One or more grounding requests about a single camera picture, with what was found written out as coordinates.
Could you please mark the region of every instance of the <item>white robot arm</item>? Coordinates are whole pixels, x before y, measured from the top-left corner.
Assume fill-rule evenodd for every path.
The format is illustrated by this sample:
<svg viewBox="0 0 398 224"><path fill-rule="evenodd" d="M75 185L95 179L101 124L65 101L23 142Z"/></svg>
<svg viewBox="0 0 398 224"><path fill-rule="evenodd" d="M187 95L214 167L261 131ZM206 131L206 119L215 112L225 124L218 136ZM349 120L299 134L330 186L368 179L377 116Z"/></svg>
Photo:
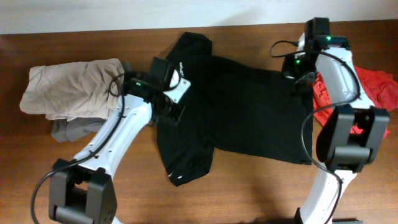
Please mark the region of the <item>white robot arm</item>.
<svg viewBox="0 0 398 224"><path fill-rule="evenodd" d="M168 61L155 58L146 77L139 73L125 74L125 83L129 85L126 96L119 97L117 108L93 140L71 162L59 159L53 165L55 170L87 158L111 134L94 157L51 176L49 217L52 220L71 224L121 223L115 217L117 202L112 181L121 159L137 133L152 118L166 116L172 123L179 121L184 107L177 103L190 82ZM78 187L83 181L88 183L87 190Z"/></svg>
<svg viewBox="0 0 398 224"><path fill-rule="evenodd" d="M303 60L303 67L299 69L320 72L332 104L349 101L358 91L360 92L359 98L348 105L335 108L317 139L318 159L326 163L321 165L334 172L342 180L341 185L334 175L319 169L310 195L302 207L297 209L295 215L296 223L331 224L333 208L338 198L341 198L348 184L363 166L374 160L389 122L389 115L386 110L373 108L373 102L358 81L348 41L345 37L330 35L328 19L314 18L306 23L305 33L298 42L298 51L302 50L309 50L309 53L296 54L295 64L302 63ZM335 58L315 54L311 50L334 55L345 62L353 74L350 74L349 70ZM351 127L355 124L364 128L362 134L350 135Z"/></svg>

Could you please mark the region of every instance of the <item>red cloth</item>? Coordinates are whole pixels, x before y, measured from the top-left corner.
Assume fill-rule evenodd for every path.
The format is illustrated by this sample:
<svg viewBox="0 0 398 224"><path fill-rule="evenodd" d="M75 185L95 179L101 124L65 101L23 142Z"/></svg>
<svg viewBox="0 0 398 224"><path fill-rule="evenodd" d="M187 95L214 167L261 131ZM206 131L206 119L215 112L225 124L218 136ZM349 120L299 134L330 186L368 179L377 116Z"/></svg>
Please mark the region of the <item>red cloth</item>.
<svg viewBox="0 0 398 224"><path fill-rule="evenodd" d="M373 101L375 107L385 108L388 111L398 109L398 83L394 81L392 74L383 71L366 70L357 66L354 67L365 93ZM330 103L325 82L320 74L318 74L313 84L313 108L318 109ZM332 111L331 108L328 108L317 112L314 117L324 126ZM361 129L355 126L351 130L351 133L360 134L361 131ZM387 129L384 137L389 133L390 131Z"/></svg>

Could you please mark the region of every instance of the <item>wooden surface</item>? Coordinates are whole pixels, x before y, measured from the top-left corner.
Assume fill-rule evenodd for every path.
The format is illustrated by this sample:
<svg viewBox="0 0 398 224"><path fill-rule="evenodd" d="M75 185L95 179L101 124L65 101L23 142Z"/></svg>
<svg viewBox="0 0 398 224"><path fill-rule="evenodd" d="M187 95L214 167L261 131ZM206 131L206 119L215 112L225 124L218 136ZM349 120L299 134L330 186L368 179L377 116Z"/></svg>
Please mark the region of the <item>wooden surface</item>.
<svg viewBox="0 0 398 224"><path fill-rule="evenodd" d="M331 29L347 36L356 65L385 70L398 78L398 21L339 22ZM297 40L303 24L0 36L1 223L31 223L29 200L36 182L59 157L71 159L93 137L57 143L49 135L52 124L43 115L20 112L30 67L119 58L135 70L147 70L153 56L165 55L186 30L213 40L215 55L280 70L282 59L271 59L269 47L280 39ZM276 53L282 50L294 49L281 47ZM398 223L397 111L391 113L389 129L376 161L348 187L335 217ZM314 139L319 130L314 122ZM292 217L307 198L317 172L315 166L215 150L208 175L174 187L155 137L154 128L144 128L116 173L117 216L124 223L237 223ZM36 202L42 223L52 223L47 216L48 189L46 182Z"/></svg>

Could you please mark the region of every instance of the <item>beige cloth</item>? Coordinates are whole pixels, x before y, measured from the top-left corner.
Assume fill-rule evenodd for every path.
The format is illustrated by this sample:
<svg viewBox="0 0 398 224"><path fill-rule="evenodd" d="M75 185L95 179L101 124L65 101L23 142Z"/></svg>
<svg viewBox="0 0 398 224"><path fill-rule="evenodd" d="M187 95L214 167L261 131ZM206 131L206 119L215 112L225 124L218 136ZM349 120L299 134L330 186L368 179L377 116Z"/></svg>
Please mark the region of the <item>beige cloth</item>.
<svg viewBox="0 0 398 224"><path fill-rule="evenodd" d="M28 114L46 114L47 119L107 119L118 103L108 93L109 84L122 73L118 59L34 67L19 107ZM111 89L118 94L116 85Z"/></svg>

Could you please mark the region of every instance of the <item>black cable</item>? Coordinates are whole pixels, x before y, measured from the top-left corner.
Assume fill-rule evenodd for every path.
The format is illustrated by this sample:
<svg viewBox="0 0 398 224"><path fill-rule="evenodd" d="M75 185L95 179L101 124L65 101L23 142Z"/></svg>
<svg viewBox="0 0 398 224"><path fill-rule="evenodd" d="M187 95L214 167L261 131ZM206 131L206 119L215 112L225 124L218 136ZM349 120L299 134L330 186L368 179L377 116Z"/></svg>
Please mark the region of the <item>black cable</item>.
<svg viewBox="0 0 398 224"><path fill-rule="evenodd" d="M341 102L337 102L337 103L332 103L332 104L330 104L330 105L323 106L323 107L321 107L321 108L318 108L318 109L312 111L312 112L311 112L310 114L308 114L307 117L303 120L303 123L302 123L302 125L301 125L301 130L300 130L302 149L304 150L304 152L305 152L305 154L307 155L307 157L308 157L308 158L311 160L311 162L314 163L319 169L321 169L321 170L323 170L323 171L325 171L325 172L327 172L327 173L333 175L334 177L336 177L336 179L337 179L337 181L338 181L338 195L337 195L337 199L336 199L336 202L335 202L335 204L334 204L334 206L333 206L333 209L332 209L332 211L331 211L331 213L330 213L330 215L329 215L327 221L325 222L325 224L327 224L327 223L332 219L333 214L334 214L334 212L335 212L335 210L336 210L338 201L339 201L339 199L340 199L340 197L341 197L341 191L342 191L342 188L343 188L343 181L342 181L342 179L341 179L337 174L335 174L334 172L332 172L332 171L326 169L326 167L323 167L323 166L322 166L321 164L319 164L314 158L312 158L312 156L310 156L310 154L308 153L307 148L305 147L305 144L304 144L304 136L303 136L303 134L304 134L304 127L305 127L307 121L308 121L310 118L312 118L312 116L313 116L315 113L317 113L317 112L319 112L319 111L322 111L322 110L325 110L325 109L327 109L327 108L345 105L345 104L348 104L348 103L351 103L351 102L357 100L357 99L361 96L361 91L360 91L361 87L360 87L360 84L359 84L359 80L358 80L358 78L356 77L354 71L353 71L353 70L347 65L347 63L346 63L345 61L343 61L342 59L340 59L340 58L338 58L338 57L336 57L336 56L334 56L334 55L332 55L332 54L328 54L328 53L326 53L326 52L321 52L321 51L317 51L317 50L299 50L299 51L296 51L296 52L291 52L291 53L283 54L283 55L273 55L273 54L272 54L272 49L273 49L277 44L279 44L279 43L288 43L288 44L292 44L292 45L294 45L294 46L298 46L298 43L297 43L297 42L291 42L291 41L287 41L287 40L280 40L280 41L278 41L278 42L276 42L276 43L274 43L274 44L272 45L272 47L271 47L271 49L270 49L270 52L269 52L270 55L271 55L271 57L273 57L273 58L279 58L279 57L286 57L286 56L290 56L290 55L296 55L296 54L300 54L300 53L306 53L306 54L308 54L308 53L322 54L322 55L325 55L325 56L327 56L327 57L331 57L331 58L335 59L336 61L338 61L339 63L341 63L341 64L349 71L349 74L352 76L352 78L353 78L353 80L354 80L354 82L355 82L356 93L355 93L355 96L352 97L352 99L350 99L350 100L345 100L345 101L341 101Z"/></svg>
<svg viewBox="0 0 398 224"><path fill-rule="evenodd" d="M112 84L113 82L115 82L118 78L122 77L123 75L124 75L124 73L118 75L117 77L114 77L114 78L112 79L112 81L111 81L111 84ZM124 113L124 93L123 93L123 87L122 87L122 85L121 85L121 87L120 87L120 95L121 95L121 98L122 98L122 107L121 107L121 111L120 111L120 114L119 114L119 118L118 118L118 120L116 121L115 125L113 126L111 132L108 134L108 136L106 137L106 139L101 143L101 145L98 146L98 148L97 148L94 152L91 152L91 151L90 151L90 155L89 155L89 156L87 156L87 157L85 157L85 158L82 158L82 159L80 159L80 160L78 160L78 161L75 161L75 162L73 162L73 163L71 163L71 164L69 164L69 165L67 165L67 166L64 166L64 167L61 167L61 168L58 168L58 169L55 169L55 170L51 170L50 172L48 172L47 174L45 174L45 175L38 181L38 183L36 184L35 189L33 190L33 193L32 193L32 197L30 198L30 215L32 216L33 222L34 222L35 224L40 224L39 221L37 220L36 214L35 214L35 199L36 199L37 192L38 192L39 189L40 189L40 186L41 186L49 177L53 176L53 175L56 174L57 172L70 169L70 168L72 168L72 167L77 166L78 164L81 164L81 163L83 163L83 162L88 161L89 159L95 157L95 155L97 155L97 153L99 153L100 150L102 150L102 148L104 148L104 146L106 145L106 143L111 139L113 133L114 133L114 132L116 131L116 129L118 128L119 123L121 122L121 120L122 120L122 118L123 118L123 113Z"/></svg>

